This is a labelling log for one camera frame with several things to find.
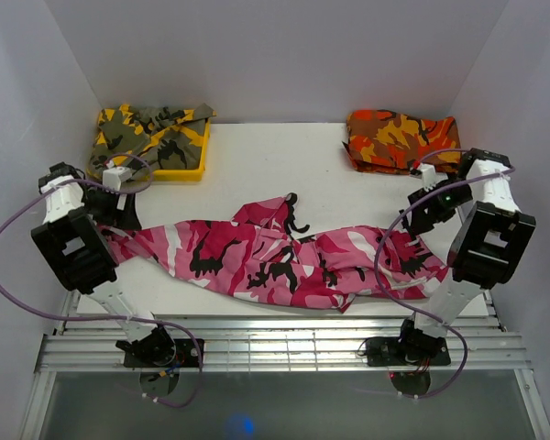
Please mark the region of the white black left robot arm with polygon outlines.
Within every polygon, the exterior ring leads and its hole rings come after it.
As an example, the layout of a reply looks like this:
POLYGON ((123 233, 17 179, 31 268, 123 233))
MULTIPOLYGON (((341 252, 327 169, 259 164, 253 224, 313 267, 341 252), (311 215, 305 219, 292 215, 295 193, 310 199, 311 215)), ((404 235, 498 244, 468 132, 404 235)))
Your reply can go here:
POLYGON ((50 167, 38 180, 39 192, 46 196, 46 215, 31 238, 66 290, 121 317, 117 322, 126 338, 116 342, 119 349, 147 366, 168 367, 177 360, 175 342, 163 325, 153 322, 151 312, 138 309, 123 292, 117 259, 98 228, 140 228, 135 196, 119 193, 132 174, 127 167, 109 164, 102 175, 104 187, 99 188, 81 183, 81 172, 70 164, 50 167))

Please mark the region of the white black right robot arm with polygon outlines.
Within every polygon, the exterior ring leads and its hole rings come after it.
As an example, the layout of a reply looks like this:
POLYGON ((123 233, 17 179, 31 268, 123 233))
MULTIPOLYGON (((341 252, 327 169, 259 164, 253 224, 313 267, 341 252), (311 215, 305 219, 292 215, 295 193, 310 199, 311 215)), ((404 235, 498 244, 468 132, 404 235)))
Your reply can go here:
POLYGON ((462 154, 455 173, 440 180, 435 166, 421 159, 412 167, 422 187, 409 195, 412 208, 403 226, 411 237, 431 231, 454 214, 462 226, 448 250, 445 279, 426 308, 406 319, 395 350, 407 364, 446 354, 447 326, 485 290, 512 277, 533 235, 536 221, 514 201, 505 155, 473 148, 462 154))

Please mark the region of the pink camouflage trousers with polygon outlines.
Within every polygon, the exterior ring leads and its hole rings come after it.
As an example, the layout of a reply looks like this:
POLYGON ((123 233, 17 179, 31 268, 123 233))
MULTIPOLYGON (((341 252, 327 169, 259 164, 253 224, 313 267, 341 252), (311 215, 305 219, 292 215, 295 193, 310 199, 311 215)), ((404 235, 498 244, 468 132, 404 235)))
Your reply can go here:
POLYGON ((298 197, 243 205, 229 220, 101 231, 117 259, 141 257, 170 276, 239 300, 344 312, 358 296, 430 297, 446 264, 421 239, 369 225, 308 234, 298 197))

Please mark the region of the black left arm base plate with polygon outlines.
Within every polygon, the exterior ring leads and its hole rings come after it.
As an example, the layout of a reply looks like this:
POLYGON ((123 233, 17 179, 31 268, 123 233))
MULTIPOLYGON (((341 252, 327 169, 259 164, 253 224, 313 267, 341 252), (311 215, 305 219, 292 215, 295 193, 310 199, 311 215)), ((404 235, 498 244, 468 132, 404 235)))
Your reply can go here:
POLYGON ((205 341, 196 339, 197 346, 189 339, 173 338, 153 344, 146 341, 129 343, 119 340, 115 347, 124 353, 123 366, 127 368, 198 368, 204 355, 205 341))

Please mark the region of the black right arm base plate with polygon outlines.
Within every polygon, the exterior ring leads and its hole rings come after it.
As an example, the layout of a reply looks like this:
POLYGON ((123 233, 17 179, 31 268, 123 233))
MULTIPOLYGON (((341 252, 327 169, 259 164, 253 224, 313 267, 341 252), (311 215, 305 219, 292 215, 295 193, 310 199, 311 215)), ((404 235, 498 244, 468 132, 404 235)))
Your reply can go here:
POLYGON ((426 362, 431 367, 451 364, 444 338, 411 342, 404 337, 371 337, 365 340, 365 357, 370 367, 419 366, 426 362))

